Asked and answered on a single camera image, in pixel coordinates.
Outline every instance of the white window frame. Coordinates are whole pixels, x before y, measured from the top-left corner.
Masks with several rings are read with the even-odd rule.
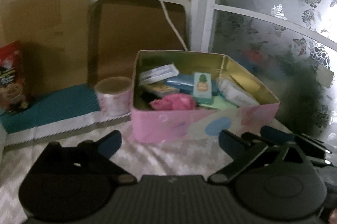
[[[190,25],[190,44],[192,51],[209,51],[213,32],[213,18],[215,10],[228,11],[280,25],[299,34],[312,38],[319,43],[322,43],[337,51],[337,43],[308,28],[263,13],[232,6],[218,5],[215,4],[215,1],[216,0],[192,0]]]

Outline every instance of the small green box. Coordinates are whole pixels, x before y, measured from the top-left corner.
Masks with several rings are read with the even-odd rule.
[[[209,73],[194,73],[193,97],[198,103],[212,104],[212,79]]]

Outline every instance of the paper cup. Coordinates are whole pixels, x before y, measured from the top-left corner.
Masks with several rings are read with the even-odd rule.
[[[107,78],[97,83],[94,89],[102,112],[114,117],[130,112],[131,79]]]

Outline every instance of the pink fabric item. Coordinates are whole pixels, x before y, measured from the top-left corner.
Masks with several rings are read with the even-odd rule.
[[[197,107],[195,100],[187,94],[176,93],[154,100],[150,103],[155,110],[194,110]]]

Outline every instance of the brown board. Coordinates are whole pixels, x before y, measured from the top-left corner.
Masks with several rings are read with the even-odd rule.
[[[170,18],[186,41],[182,5],[165,3]],[[183,50],[165,19],[158,0],[98,0],[91,9],[88,84],[112,76],[132,77],[139,50]]]
[[[90,0],[0,0],[0,45],[20,40],[32,94],[87,81]]]

